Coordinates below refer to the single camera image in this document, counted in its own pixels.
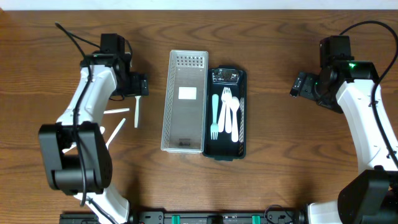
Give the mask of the white spoon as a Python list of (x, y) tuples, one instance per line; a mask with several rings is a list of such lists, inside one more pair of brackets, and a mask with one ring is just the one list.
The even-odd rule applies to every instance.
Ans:
[(237, 119), (237, 112), (240, 107), (239, 100), (237, 97), (233, 96), (230, 103), (230, 108), (233, 113), (232, 118), (232, 131), (231, 131), (231, 140), (232, 142), (237, 142), (239, 139), (238, 134), (238, 119)]
[(118, 134), (118, 132), (121, 130), (121, 128), (123, 127), (124, 123), (126, 121), (126, 118), (123, 118), (120, 123), (116, 126), (116, 128), (114, 129), (113, 133), (110, 135), (109, 139), (106, 142), (106, 147), (107, 149), (109, 149), (109, 145), (112, 143), (113, 139), (116, 137), (116, 135)]
[(141, 95), (135, 96), (135, 99), (136, 99), (136, 105), (135, 105), (135, 112), (134, 112), (134, 127), (138, 128)]

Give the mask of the white fork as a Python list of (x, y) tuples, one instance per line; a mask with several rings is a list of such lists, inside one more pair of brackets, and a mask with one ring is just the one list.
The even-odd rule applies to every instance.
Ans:
[(222, 133), (224, 131), (224, 124), (225, 124), (225, 117), (226, 117), (226, 105), (229, 99), (229, 92), (230, 89), (228, 87), (223, 88), (223, 92), (221, 94), (221, 111), (220, 111), (220, 117), (218, 119), (218, 131)]
[(225, 87), (224, 99), (226, 103), (226, 116), (225, 116), (225, 131), (227, 133), (232, 132), (232, 124), (231, 124), (231, 112), (230, 112), (230, 101), (232, 99), (231, 90), (229, 87)]

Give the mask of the pale blue plastic fork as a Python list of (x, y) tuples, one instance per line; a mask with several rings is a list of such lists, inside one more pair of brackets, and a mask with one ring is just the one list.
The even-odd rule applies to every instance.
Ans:
[(218, 139), (218, 133), (219, 133), (218, 123), (217, 123), (218, 103), (219, 103), (218, 94), (213, 94), (211, 98), (211, 109), (212, 109), (212, 124), (210, 126), (211, 140)]

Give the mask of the white spoon diagonal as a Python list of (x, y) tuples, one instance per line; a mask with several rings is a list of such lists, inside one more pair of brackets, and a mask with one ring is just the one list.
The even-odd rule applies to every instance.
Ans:
[[(104, 127), (104, 126), (100, 126), (99, 129), (100, 129), (101, 134), (104, 134), (104, 132), (105, 132), (105, 127)], [(65, 154), (65, 153), (67, 153), (68, 151), (70, 151), (71, 149), (73, 149), (74, 147), (76, 147), (76, 143), (75, 143), (75, 142), (73, 142), (72, 145), (71, 145), (69, 148), (63, 149), (62, 152)]]

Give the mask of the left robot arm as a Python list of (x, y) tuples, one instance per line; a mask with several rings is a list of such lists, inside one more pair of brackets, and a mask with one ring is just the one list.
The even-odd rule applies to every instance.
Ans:
[(65, 112), (39, 129), (40, 150), (51, 189), (89, 206), (100, 223), (132, 223), (129, 201), (111, 183), (109, 145), (100, 131), (109, 99), (147, 96), (145, 74), (130, 70), (132, 48), (118, 34), (102, 34), (100, 44), (80, 62), (80, 82)]

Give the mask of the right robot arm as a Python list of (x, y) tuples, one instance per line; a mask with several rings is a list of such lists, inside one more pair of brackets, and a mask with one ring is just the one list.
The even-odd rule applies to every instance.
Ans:
[(345, 115), (358, 161), (358, 176), (330, 202), (307, 205), (307, 223), (397, 223), (397, 166), (380, 133), (397, 150), (372, 62), (356, 61), (347, 35), (320, 41), (318, 75), (300, 72), (290, 95)]

